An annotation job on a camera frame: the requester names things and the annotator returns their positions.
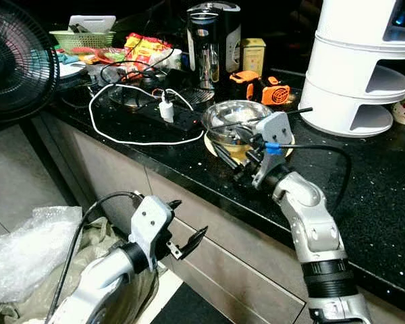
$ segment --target green basket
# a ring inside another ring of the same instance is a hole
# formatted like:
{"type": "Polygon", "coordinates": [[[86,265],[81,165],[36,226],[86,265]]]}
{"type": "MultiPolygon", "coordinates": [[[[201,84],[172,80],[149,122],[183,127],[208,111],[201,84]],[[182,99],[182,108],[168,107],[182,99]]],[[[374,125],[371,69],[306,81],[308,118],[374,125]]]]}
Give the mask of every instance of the green basket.
{"type": "Polygon", "coordinates": [[[54,35],[60,47],[68,54],[72,54],[74,47],[90,47],[92,49],[103,49],[111,47],[115,32],[69,32],[67,30],[56,30],[49,32],[54,35]]]}

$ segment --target coffee grinder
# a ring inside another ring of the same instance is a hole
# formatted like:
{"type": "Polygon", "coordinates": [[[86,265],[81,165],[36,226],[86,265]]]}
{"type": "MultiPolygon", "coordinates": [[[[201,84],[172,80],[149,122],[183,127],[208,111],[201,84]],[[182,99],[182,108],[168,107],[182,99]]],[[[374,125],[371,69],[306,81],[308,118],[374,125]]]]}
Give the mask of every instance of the coffee grinder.
{"type": "Polygon", "coordinates": [[[194,85],[223,93],[240,65],[240,7],[225,1],[188,9],[188,44],[194,85]]]}

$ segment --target white charger plug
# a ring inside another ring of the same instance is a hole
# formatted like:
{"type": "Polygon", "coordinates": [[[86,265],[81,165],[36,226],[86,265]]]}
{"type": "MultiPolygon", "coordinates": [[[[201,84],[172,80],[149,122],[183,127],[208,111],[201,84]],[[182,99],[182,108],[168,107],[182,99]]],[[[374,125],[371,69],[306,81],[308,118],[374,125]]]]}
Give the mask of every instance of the white charger plug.
{"type": "Polygon", "coordinates": [[[173,103],[165,99],[165,92],[162,93],[162,101],[159,103],[159,111],[161,112],[161,117],[167,123],[174,122],[173,103]]]}

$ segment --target red and yellow packaging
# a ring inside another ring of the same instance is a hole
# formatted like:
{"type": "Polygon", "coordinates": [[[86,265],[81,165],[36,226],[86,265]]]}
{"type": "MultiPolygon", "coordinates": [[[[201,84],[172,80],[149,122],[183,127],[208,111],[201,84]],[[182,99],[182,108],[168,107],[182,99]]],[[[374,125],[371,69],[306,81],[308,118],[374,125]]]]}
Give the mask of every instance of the red and yellow packaging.
{"type": "MultiPolygon", "coordinates": [[[[145,37],[131,32],[124,48],[126,50],[126,60],[140,61],[149,64],[150,58],[154,53],[160,53],[166,49],[170,49],[171,45],[154,37],[145,37]]],[[[142,71],[145,68],[147,68],[147,65],[143,63],[126,64],[128,73],[131,71],[142,71]]]]}

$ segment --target white stacked container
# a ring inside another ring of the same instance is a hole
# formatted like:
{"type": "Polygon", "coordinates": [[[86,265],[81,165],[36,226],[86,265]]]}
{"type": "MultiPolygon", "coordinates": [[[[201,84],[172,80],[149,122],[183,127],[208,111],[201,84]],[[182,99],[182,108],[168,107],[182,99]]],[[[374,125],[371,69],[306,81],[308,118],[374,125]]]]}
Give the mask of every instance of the white stacked container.
{"type": "Polygon", "coordinates": [[[325,0],[299,109],[310,125],[347,137],[390,128],[382,104],[405,97],[405,77],[377,65],[405,59],[405,28],[392,26],[396,0],[325,0]]]}

